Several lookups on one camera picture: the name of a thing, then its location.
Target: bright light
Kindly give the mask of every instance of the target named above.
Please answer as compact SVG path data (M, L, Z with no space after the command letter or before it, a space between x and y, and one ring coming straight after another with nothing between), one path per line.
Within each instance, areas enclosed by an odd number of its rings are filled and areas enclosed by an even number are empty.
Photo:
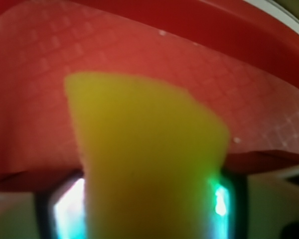
M216 185L215 188L215 214L212 218L213 237L217 239L229 238L229 208L230 195L229 191L221 186Z
M77 180L54 206L58 239L84 239L84 179Z
M222 187L219 186L217 189L215 195L216 195L216 208L215 211L218 215L225 216L227 214L227 208L225 204L225 197L226 194L228 194L228 191Z

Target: white speck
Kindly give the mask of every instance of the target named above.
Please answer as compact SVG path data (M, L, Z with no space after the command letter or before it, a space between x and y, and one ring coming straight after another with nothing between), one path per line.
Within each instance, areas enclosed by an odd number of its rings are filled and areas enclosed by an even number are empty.
M241 139L238 137L233 137L233 141L234 141L234 143L240 143Z
M164 30L158 30L158 33L161 35L161 36L166 36L167 32L164 31Z

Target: red grid mat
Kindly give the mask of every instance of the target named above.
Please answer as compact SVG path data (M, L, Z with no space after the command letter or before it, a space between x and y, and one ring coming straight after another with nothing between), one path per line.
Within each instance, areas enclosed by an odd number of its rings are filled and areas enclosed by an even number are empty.
M230 152L299 153L299 90L288 83L129 19L31 0L0 16L0 172L79 165L63 79L81 70L186 88L228 124Z

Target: yellow object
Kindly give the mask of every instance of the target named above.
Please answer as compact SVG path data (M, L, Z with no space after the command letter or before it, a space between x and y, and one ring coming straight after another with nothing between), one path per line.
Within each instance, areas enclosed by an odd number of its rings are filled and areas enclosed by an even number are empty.
M65 88L84 152L88 238L206 238L224 123L150 78L82 72Z

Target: red cutting mat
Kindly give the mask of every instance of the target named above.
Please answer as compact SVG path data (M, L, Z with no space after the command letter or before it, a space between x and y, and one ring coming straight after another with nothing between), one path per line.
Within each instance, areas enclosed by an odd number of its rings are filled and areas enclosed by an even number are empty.
M236 138L229 152L299 153L299 90L288 83L129 19L65 0L29 0L0 16L0 173L80 165L63 79L81 70L188 89L228 124Z

